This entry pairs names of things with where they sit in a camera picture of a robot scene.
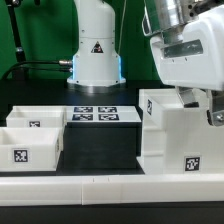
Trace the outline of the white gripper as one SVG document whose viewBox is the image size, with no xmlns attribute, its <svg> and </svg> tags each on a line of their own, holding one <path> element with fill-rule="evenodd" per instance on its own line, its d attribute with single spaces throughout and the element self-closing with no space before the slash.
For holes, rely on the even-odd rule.
<svg viewBox="0 0 224 224">
<path fill-rule="evenodd" d="M 177 86 L 176 92 L 183 106 L 199 106 L 192 88 L 209 89 L 206 91 L 208 122 L 212 126 L 223 126 L 224 13 L 204 13 L 186 25 L 183 43 L 177 45 L 179 49 L 185 47 L 187 50 L 181 56 L 166 56 L 167 50 L 162 46 L 160 35 L 152 37 L 150 45 L 161 81 Z"/>
</svg>

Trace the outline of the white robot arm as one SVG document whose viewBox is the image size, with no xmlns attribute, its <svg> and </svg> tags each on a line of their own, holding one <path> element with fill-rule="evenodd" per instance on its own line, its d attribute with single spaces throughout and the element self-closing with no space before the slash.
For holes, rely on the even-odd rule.
<svg viewBox="0 0 224 224">
<path fill-rule="evenodd" d="M 208 121 L 224 125 L 224 0 L 143 0 L 142 30 L 162 83 L 174 86 L 186 107 L 193 91 L 209 98 Z M 79 47 L 67 79 L 90 92 L 125 83 L 115 50 L 115 12 L 104 0 L 74 0 Z"/>
</svg>

